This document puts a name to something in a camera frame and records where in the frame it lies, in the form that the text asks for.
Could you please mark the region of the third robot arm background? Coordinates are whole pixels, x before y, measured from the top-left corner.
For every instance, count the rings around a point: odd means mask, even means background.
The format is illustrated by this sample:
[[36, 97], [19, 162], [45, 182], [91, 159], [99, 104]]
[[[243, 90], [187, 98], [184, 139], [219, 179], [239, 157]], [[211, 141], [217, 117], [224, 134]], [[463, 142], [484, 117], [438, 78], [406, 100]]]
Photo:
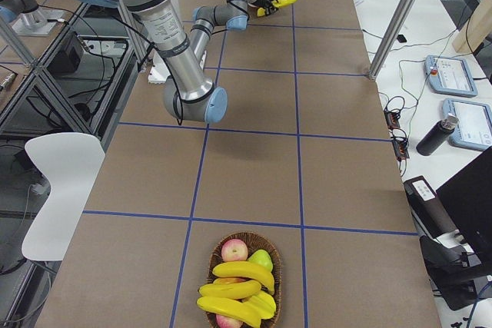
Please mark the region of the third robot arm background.
[[1, 19], [22, 36], [47, 36], [54, 28], [37, 0], [1, 0]]

